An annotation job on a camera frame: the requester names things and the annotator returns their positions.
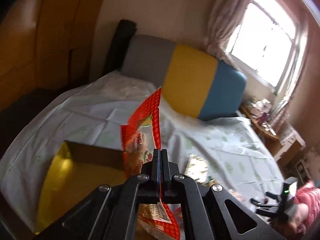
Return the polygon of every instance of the person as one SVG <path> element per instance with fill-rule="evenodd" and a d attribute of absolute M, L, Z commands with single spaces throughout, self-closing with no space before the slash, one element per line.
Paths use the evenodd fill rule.
<path fill-rule="evenodd" d="M 294 203 L 298 206 L 290 221 L 282 223 L 278 219 L 270 220 L 270 226 L 287 240 L 300 239 L 320 212 L 320 189 L 313 180 L 297 190 Z"/>
<path fill-rule="evenodd" d="M 299 203 L 295 215 L 287 223 L 279 222 L 278 218 L 270 220 L 270 226 L 284 236 L 287 240 L 300 239 L 306 227 L 303 222 L 307 219 L 309 207 L 304 203 Z"/>

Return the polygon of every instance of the red snack bag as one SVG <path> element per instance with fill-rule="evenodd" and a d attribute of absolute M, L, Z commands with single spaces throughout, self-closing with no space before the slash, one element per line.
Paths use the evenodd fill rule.
<path fill-rule="evenodd" d="M 127 176 L 141 172 L 142 165 L 153 158 L 154 148 L 161 148 L 159 103 L 161 89 L 148 97 L 121 126 L 124 165 Z M 180 229 L 167 204 L 141 204 L 138 221 L 158 239 L 180 239 Z"/>

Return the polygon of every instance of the white curtain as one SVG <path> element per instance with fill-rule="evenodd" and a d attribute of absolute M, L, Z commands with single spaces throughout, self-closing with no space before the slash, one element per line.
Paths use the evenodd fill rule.
<path fill-rule="evenodd" d="M 212 8 L 205 38 L 205 51 L 233 65 L 225 53 L 223 43 L 229 39 L 239 25 L 250 0 L 216 0 Z"/>

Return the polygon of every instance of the pink clothing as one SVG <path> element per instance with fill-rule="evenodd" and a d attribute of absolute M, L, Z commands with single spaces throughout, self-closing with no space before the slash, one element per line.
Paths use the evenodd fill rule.
<path fill-rule="evenodd" d="M 320 189 L 316 188 L 313 180 L 310 180 L 307 184 L 297 190 L 294 203 L 304 203 L 308 206 L 308 217 L 303 222 L 306 229 L 308 229 L 320 211 Z"/>

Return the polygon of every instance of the food wrapper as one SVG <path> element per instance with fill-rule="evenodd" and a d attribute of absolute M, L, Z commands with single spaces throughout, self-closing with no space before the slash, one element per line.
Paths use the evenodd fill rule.
<path fill-rule="evenodd" d="M 218 180 L 216 178 L 213 178 L 212 176 L 208 176 L 204 185 L 207 187 L 211 187 L 213 184 L 219 184 Z"/>
<path fill-rule="evenodd" d="M 208 162 L 198 155 L 191 154 L 185 175 L 199 184 L 204 184 L 208 176 Z"/>
<path fill-rule="evenodd" d="M 124 166 L 127 176 L 141 172 L 142 165 L 152 161 L 153 150 L 160 149 L 159 103 L 161 89 L 148 97 L 132 114 L 128 125 L 121 126 Z M 140 225 L 160 240 L 179 240 L 180 229 L 167 204 L 141 204 Z"/>

